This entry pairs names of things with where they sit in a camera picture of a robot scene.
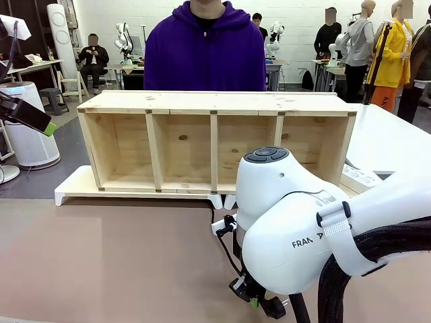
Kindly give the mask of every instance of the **black pants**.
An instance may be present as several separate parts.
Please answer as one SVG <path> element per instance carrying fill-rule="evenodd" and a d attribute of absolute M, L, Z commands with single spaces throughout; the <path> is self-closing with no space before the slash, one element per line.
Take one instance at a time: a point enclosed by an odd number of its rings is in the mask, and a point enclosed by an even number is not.
<path fill-rule="evenodd" d="M 364 83 L 364 77 L 368 65 L 363 66 L 350 66 L 345 65 L 345 78 L 347 79 L 347 95 L 346 102 L 355 103 L 358 92 L 361 90 Z"/>
<path fill-rule="evenodd" d="M 84 79 L 84 84 L 86 85 L 86 87 L 88 87 L 88 76 L 91 75 L 93 77 L 94 89 L 99 88 L 99 76 L 105 75 L 106 73 L 108 73 L 106 69 L 96 64 L 86 65 L 82 67 L 80 72 L 81 72 L 82 78 Z"/>
<path fill-rule="evenodd" d="M 404 88 L 401 101 L 399 102 L 398 117 L 413 123 L 416 110 L 418 109 L 419 100 L 422 97 L 423 90 L 417 87 L 411 89 Z"/>

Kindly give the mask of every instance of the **white shelf foot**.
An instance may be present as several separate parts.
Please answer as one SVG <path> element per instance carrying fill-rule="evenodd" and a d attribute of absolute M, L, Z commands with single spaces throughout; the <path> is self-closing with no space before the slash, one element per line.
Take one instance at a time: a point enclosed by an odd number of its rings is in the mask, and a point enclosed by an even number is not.
<path fill-rule="evenodd" d="M 226 210 L 232 210 L 234 208 L 235 203 L 236 203 L 235 194 L 226 195 L 226 199 L 224 200 L 224 208 Z"/>
<path fill-rule="evenodd" d="M 60 207 L 61 205 L 63 205 L 63 203 L 66 200 L 66 194 L 65 193 L 57 193 L 55 192 L 55 205 Z"/>
<path fill-rule="evenodd" d="M 223 209 L 223 201 L 220 194 L 208 194 L 208 199 L 213 203 L 214 209 Z"/>

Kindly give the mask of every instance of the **white brick wall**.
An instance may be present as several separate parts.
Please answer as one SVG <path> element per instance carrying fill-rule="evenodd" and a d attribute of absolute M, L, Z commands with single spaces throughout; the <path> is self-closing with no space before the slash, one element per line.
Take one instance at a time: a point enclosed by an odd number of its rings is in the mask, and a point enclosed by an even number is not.
<path fill-rule="evenodd" d="M 119 50 L 114 46 L 117 39 L 115 24 L 127 22 L 130 35 L 142 36 L 139 27 L 145 24 L 147 35 L 163 18 L 172 13 L 173 8 L 182 0 L 74 0 L 79 31 L 82 39 L 94 32 L 99 35 L 111 58 L 111 63 L 121 60 Z M 290 62 L 284 68 L 286 83 L 301 83 L 302 76 L 298 68 L 313 69 L 310 62 L 315 57 L 314 38 L 319 28 L 325 23 L 325 8 L 334 6 L 338 10 L 337 20 L 347 28 L 350 15 L 360 11 L 362 0 L 232 0 L 237 8 L 242 8 L 251 15 L 259 12 L 263 16 L 262 26 L 269 29 L 275 21 L 281 21 L 286 27 L 281 39 L 279 59 Z M 374 30 L 384 20 L 391 17 L 394 0 L 377 0 L 377 7 L 371 17 Z M 429 0 L 415 0 L 414 19 L 411 20 L 416 31 L 425 24 L 428 17 Z"/>

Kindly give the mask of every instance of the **purple hoodie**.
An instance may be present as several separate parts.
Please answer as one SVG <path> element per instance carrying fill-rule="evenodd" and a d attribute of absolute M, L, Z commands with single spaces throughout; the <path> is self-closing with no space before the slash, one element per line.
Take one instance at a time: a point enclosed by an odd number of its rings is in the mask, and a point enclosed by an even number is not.
<path fill-rule="evenodd" d="M 190 1 L 161 21 L 145 46 L 145 89 L 170 91 L 265 91 L 263 38 L 250 15 L 226 10 L 204 32 Z"/>

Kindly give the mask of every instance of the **black bag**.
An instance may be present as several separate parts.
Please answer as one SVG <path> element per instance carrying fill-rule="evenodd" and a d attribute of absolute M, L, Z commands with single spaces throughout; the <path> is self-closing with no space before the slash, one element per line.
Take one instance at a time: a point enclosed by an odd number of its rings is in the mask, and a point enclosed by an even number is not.
<path fill-rule="evenodd" d="M 309 89 L 310 91 L 312 91 L 314 88 L 310 71 L 306 71 L 304 73 L 304 77 L 302 77 L 302 88 Z"/>

